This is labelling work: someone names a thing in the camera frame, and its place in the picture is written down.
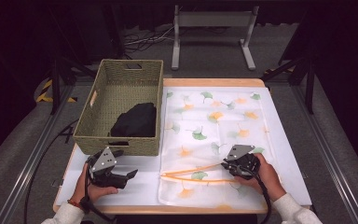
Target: woven basket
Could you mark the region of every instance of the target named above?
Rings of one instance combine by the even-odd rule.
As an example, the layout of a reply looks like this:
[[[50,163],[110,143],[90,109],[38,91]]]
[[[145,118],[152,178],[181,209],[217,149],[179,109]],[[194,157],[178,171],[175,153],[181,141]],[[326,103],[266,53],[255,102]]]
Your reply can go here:
[[[74,133],[76,143],[85,154],[111,147],[124,150],[124,155],[158,155],[162,65],[158,60],[102,60]],[[142,103],[153,103],[156,107],[155,136],[110,136],[118,116]]]

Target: table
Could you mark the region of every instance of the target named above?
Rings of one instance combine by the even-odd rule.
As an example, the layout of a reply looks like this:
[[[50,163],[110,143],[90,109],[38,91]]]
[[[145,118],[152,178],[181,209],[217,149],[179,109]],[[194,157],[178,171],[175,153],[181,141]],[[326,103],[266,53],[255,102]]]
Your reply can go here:
[[[260,79],[240,78],[165,78],[164,95],[168,87],[211,87],[211,88],[255,88],[263,91],[263,103],[266,111],[266,119],[271,123],[270,137],[274,146],[280,149],[277,159],[280,160],[278,173],[284,180],[283,185],[294,198],[303,206],[310,206],[310,196],[298,169],[293,151],[290,148],[287,137],[279,120],[278,114],[270,97],[268,89]],[[165,101],[161,107],[161,119],[164,118]],[[53,210],[57,211],[60,204],[66,202],[73,193],[78,176],[81,173],[84,161],[88,155],[82,153],[75,145],[64,174],[64,182],[60,187]],[[267,210],[244,210],[232,208],[191,208],[168,206],[158,201],[160,156],[139,157],[122,156],[117,158],[115,174],[124,175],[134,169],[139,172],[133,179],[129,180],[126,188],[121,189],[117,195],[102,197],[95,205],[106,214],[254,214],[266,213]]]

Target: white stand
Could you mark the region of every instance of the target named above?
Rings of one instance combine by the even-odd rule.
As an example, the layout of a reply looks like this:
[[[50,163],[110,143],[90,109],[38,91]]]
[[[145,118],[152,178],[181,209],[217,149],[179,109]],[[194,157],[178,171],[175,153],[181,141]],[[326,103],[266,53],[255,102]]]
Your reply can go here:
[[[249,50],[249,41],[255,27],[258,7],[253,11],[234,11],[234,12],[206,12],[206,11],[179,11],[179,6],[175,6],[174,33],[172,53],[172,70],[179,69],[180,39],[179,27],[196,26],[246,26],[246,37],[240,40],[241,48],[245,60],[250,70],[255,70],[255,63]]]

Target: white sleeve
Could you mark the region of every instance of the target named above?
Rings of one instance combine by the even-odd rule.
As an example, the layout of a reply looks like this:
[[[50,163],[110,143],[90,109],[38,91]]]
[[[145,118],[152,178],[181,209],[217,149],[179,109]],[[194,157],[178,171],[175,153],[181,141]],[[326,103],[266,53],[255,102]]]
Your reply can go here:
[[[79,224],[83,217],[83,210],[69,203],[63,203],[54,218],[46,219],[42,224]]]
[[[301,207],[289,193],[275,201],[275,208],[282,218],[282,224],[321,224],[309,209]]]

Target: hand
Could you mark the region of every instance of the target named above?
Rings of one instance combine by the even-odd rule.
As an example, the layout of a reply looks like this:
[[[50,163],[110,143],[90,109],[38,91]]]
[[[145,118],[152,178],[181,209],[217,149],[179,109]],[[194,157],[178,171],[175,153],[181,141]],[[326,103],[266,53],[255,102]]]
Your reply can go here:
[[[261,181],[263,181],[264,185],[268,190],[269,198],[273,202],[275,202],[284,194],[286,194],[286,191],[282,187],[274,167],[271,164],[267,163],[266,159],[262,154],[255,153],[254,155],[260,160],[260,169],[258,171],[258,174],[260,175]],[[240,176],[234,176],[234,178],[242,185],[252,187],[258,193],[263,194],[263,190],[261,189],[256,179],[252,178],[250,180],[246,180]]]
[[[76,203],[80,203],[80,200],[85,196],[84,188],[85,188],[86,173],[87,173],[87,164],[85,163],[83,166],[83,171],[77,180],[74,194],[71,197],[71,200],[73,200]],[[100,188],[90,184],[88,186],[88,193],[89,193],[89,200],[92,203],[95,203],[98,201],[99,198],[101,198],[104,195],[117,194],[118,190],[114,187]]]

